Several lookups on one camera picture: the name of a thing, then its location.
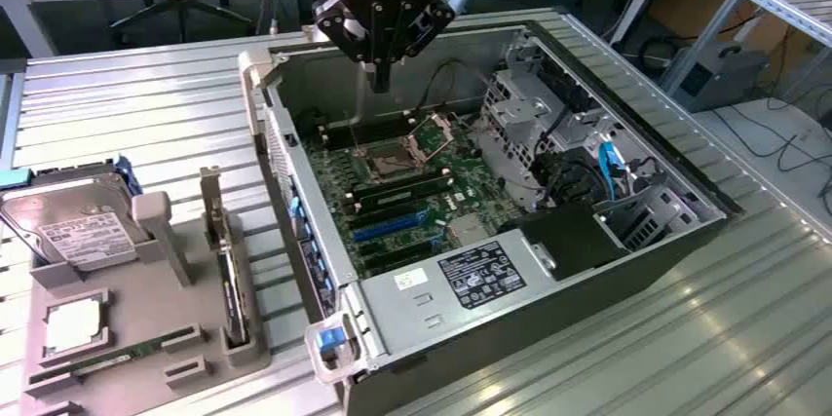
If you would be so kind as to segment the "grey control box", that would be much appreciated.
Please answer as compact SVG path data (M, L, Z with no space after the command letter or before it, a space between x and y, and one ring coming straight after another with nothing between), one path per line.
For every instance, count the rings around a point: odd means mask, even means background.
M768 55L734 41L704 47L678 90L689 113L700 113L740 103L768 67Z

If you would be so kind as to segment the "black expansion slot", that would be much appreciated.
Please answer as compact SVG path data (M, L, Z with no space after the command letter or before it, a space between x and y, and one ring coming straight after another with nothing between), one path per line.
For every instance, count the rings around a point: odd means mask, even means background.
M430 240L404 244L402 246L385 246L381 243L372 243L358 248L358 257L364 262L369 262L373 259L386 262L386 257L406 258L412 255L430 252L433 247L434 242Z
M370 278L414 262L430 258L430 251L394 251L377 255L364 262L365 274Z

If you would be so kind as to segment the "black plastic air shroud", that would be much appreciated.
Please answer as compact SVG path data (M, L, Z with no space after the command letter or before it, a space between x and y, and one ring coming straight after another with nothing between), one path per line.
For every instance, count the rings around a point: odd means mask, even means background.
M552 275L564 280L629 254L594 218L589 205L573 203L538 209L505 221L498 233L518 229L532 246L541 245L553 261Z

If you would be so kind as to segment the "silver CPU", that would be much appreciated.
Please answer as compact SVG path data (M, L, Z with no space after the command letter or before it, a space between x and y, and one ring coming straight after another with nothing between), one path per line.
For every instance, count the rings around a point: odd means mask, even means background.
M101 333L101 304L81 299L49 309L46 316L44 354L60 354L94 342Z

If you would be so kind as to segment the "silver perforated drive cage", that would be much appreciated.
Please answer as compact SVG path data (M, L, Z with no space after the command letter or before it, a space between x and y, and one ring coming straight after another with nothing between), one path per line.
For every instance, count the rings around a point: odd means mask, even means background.
M497 182L524 210L632 194L612 143L621 134L541 40L517 34L493 73L474 136Z

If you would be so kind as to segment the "silver disk bay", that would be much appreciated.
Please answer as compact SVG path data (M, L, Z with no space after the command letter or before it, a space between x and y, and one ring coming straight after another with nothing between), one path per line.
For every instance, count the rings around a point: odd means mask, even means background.
M622 199L598 202L593 211L617 244L633 252L725 218L720 208L668 184L650 185Z

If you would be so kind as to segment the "green graphics card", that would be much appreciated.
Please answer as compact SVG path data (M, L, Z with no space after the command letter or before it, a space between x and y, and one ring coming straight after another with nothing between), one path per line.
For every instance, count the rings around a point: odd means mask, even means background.
M198 169L204 206L205 237L209 250L216 254L226 313L225 336L230 347L249 342L249 320L240 285L238 255L234 252L234 231L229 212L224 206L218 167Z

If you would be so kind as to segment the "green motherboard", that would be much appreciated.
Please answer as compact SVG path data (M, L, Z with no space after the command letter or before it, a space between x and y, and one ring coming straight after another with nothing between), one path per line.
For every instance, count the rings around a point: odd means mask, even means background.
M425 211L404 216L425 218L425 224L370 241L354 242L352 240L354 230L349 229L346 221L358 214L384 208L362 209L354 203L354 198L350 193L346 193L346 190L353 186L366 187L370 184L378 184L385 181L370 179L362 156L368 148L385 143L398 142L404 146L405 136L361 145L360 155L353 153L353 147L340 150L325 148L328 128L320 128L317 136L309 137L304 141L312 171L326 201L345 252L353 268L362 279L369 278L365 274L364 261L358 257L358 248L361 246L372 243L381 243L385 246L402 246L404 244L430 240L434 242L432 253L437 255L461 247L454 241L448 228L448 223L453 218L468 213L476 213L485 224L489 236L492 236L505 221L518 217L525 212L506 193L502 185L497 182L497 177L485 161L482 149L476 141L476 131L472 123L453 113L437 114L444 116L450 123L453 141L426 164L418 163L420 170L416 173L405 176L442 170L445 176L440 178L449 178L449 189L424 199L393 205L392 207L410 204L426 205L429 208ZM412 115L404 115L400 118L406 119L412 127L410 130L426 119L417 120Z

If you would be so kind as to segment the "metal socket cover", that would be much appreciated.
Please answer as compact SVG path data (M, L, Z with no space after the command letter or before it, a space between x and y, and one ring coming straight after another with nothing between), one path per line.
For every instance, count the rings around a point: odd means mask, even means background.
M453 133L448 119L432 113L405 136L404 147L412 158L420 164L426 164L452 141Z

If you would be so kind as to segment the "open black PC case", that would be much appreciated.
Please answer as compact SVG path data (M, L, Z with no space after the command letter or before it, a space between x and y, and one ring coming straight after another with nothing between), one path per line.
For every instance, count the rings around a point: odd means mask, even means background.
M410 355L386 354L304 141L320 128L412 115L453 113L477 130L486 90L514 37L537 37L556 61L622 127L612 140L624 158L632 194L654 184L694 193L725 218L572 277L554 292L514 312ZM238 59L245 89L264 97L256 146L272 200L285 226L290 266L298 276L309 324L304 344L317 378L337 387L348 416L378 416L512 354L524 368L553 364L570 376L614 340L633 341L644 324L678 329L688 313L676 299L646 303L654 283L713 241L740 207L684 156L662 130L696 134L685 115L638 70L572 18L544 25L525 20L453 28L418 57L393 70L389 91L374 94L358 66L325 44L289 44L246 51ZM348 341L321 354L316 334L341 326Z

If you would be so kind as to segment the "silver chipset heatsink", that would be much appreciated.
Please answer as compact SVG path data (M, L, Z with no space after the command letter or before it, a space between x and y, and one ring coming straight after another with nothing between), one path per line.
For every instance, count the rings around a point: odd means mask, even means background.
M470 245L489 237L485 224L476 213L468 213L453 218L448 228L454 241L461 245Z

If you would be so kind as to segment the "grey parts rack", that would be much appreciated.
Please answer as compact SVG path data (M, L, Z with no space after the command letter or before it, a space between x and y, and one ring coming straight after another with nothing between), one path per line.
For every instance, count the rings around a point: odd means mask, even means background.
M249 320L249 342L230 347L216 254L205 237L204 214L174 225L173 235L190 277L182 284L165 257L134 260L85 279L30 291L21 416L134 416L197 394L270 364L266 332L257 306L242 222L230 212L240 285ZM44 354L46 316L58 305L94 299L101 304L98 339L68 351ZM30 385L28 377L60 364L102 355L174 330L193 327L162 350L92 374L65 374Z

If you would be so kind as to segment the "black office chair base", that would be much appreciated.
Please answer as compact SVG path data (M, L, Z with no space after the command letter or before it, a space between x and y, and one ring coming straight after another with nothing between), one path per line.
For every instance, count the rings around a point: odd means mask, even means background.
M230 0L217 0L212 4L205 0L141 0L142 7L130 15L109 22L110 38L118 46L126 46L129 41L128 29L138 26L146 20L173 13L177 21L177 33L181 42L188 38L188 14L201 13L216 19L225 20L244 28L246 35L256 32L254 21L230 9Z

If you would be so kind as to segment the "silver power supply unit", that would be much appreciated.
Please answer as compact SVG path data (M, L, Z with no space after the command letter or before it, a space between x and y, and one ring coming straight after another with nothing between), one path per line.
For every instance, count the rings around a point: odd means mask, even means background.
M402 357L554 292L553 262L514 229L360 285L388 355Z

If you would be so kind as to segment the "aluminium slat frame table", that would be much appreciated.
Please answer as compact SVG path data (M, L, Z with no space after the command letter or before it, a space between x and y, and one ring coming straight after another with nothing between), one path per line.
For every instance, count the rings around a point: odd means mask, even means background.
M809 63L812 66L832 57L832 0L724 0L692 48L673 62L664 74L661 87L669 94L681 88L705 47L721 34L726 20L742 1L753 5L753 16L770 14L822 46L822 50Z

